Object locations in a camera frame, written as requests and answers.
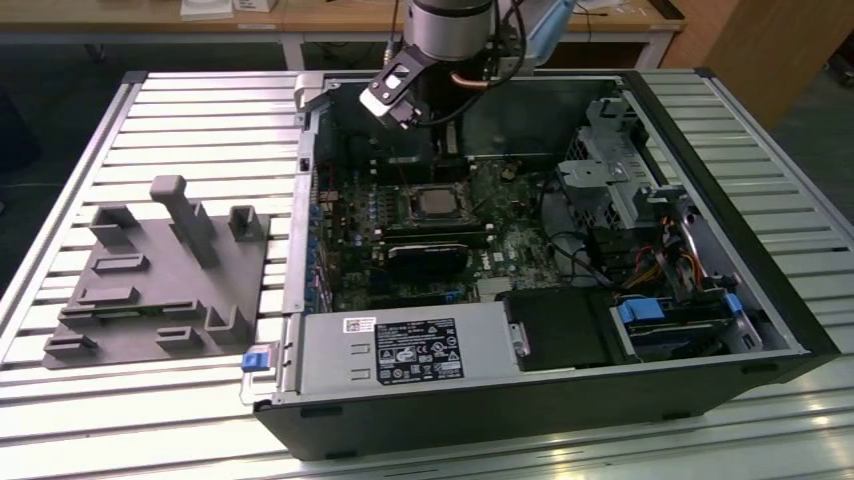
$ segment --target blue latch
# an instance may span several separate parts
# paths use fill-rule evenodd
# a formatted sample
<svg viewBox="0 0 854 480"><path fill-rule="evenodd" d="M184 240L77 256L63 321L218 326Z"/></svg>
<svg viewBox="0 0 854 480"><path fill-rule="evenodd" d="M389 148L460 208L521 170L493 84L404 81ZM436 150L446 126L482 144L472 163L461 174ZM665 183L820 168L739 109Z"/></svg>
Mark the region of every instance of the blue latch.
<svg viewBox="0 0 854 480"><path fill-rule="evenodd" d="M729 307L729 312L732 312L732 316L737 316L744 311L744 307L741 306L741 301L737 299L737 296L733 293L727 293L724 298L725 298L725 306Z"/></svg>
<svg viewBox="0 0 854 480"><path fill-rule="evenodd" d="M616 311L623 323L664 318L664 311L653 298L629 298L616 307Z"/></svg>
<svg viewBox="0 0 854 480"><path fill-rule="evenodd" d="M242 354L242 373L269 370L269 352L246 352Z"/></svg>

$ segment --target floor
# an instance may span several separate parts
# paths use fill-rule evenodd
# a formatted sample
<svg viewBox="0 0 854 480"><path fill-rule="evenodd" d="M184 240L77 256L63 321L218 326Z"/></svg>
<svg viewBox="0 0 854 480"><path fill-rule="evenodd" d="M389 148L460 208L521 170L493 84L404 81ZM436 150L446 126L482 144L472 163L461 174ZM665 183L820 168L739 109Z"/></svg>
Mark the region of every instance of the floor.
<svg viewBox="0 0 854 480"><path fill-rule="evenodd" d="M309 68L370 68L381 47L309 47ZM123 72L277 70L274 45L109 46L94 64L78 46L0 47L2 88L42 149L30 166L0 173L0 291L14 275L41 222L73 169ZM854 90L823 73L815 78L773 137L831 201L854 220Z"/></svg>

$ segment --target aluminum extrusion table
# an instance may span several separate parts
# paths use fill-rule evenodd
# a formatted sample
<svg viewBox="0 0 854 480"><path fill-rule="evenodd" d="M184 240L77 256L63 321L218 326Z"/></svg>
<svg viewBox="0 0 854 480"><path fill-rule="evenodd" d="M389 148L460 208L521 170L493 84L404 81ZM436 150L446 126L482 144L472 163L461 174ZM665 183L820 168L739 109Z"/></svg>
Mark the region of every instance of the aluminum extrusion table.
<svg viewBox="0 0 854 480"><path fill-rule="evenodd" d="M302 463L240 401L240 357L49 371L38 366L94 238L97 205L179 174L210 215L270 214L257 341L281 332L294 72L127 75L0 302L0 477L779 478L854 468L854 234L715 79L644 73L843 356L699 418L346 461ZM652 148L671 181L675 174ZM272 375L268 377L272 389ZM262 390L264 379L254 379Z"/></svg>

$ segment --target copper pipe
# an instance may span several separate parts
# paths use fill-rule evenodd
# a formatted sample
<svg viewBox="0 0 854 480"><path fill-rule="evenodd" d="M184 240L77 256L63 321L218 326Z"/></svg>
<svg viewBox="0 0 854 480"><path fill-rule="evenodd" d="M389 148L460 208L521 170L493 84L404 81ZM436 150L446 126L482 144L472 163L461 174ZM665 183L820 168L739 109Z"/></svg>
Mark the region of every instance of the copper pipe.
<svg viewBox="0 0 854 480"><path fill-rule="evenodd" d="M469 88L472 90L485 90L486 88L489 88L488 80L468 80L466 78L462 78L456 72L450 74L450 80L453 80L453 83L460 87Z"/></svg>

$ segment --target table leg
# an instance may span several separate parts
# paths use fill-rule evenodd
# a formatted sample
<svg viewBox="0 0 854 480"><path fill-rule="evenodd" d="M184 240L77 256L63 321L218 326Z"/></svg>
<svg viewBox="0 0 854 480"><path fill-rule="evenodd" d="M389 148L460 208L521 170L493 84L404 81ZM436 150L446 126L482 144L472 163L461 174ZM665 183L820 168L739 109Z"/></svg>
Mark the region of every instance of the table leg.
<svg viewBox="0 0 854 480"><path fill-rule="evenodd" d="M661 63L667 47L672 40L672 32L656 32L649 34L649 43L643 46L635 68L637 70L653 70Z"/></svg>
<svg viewBox="0 0 854 480"><path fill-rule="evenodd" d="M280 42L288 70L305 70L302 35L298 33L284 33L281 34Z"/></svg>

